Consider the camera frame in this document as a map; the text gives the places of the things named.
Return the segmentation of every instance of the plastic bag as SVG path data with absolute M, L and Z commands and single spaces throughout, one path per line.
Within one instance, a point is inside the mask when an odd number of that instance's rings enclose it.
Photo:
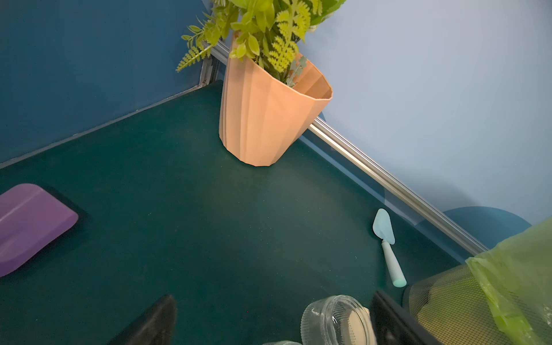
M 552 218 L 466 263 L 514 344 L 552 343 Z

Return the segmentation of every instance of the artificial plant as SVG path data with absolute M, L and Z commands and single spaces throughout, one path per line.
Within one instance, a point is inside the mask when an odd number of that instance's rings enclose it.
M 192 35 L 183 35 L 189 52 L 177 71 L 209 57 L 219 39 L 237 34 L 230 58 L 252 59 L 274 78 L 293 86 L 300 74 L 295 61 L 297 42 L 333 14 L 345 0 L 213 0 L 213 12 L 190 25 Z

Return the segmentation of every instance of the dark green floor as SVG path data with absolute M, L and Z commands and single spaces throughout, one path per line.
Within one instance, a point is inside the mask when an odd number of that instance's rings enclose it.
M 104 344 L 165 293 L 174 344 L 300 341 L 310 302 L 400 300 L 371 222 L 383 205 L 296 142 L 247 166 L 218 137 L 220 83 L 0 170 L 77 225 L 0 278 L 0 344 Z M 390 213 L 409 282 L 458 263 Z

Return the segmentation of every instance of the light blue wall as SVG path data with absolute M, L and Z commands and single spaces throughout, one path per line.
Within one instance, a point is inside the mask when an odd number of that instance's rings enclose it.
M 201 0 L 0 2 L 0 162 L 198 84 L 177 74 Z
M 552 215 L 552 1 L 348 0 L 300 48 L 327 122 L 487 246 Z

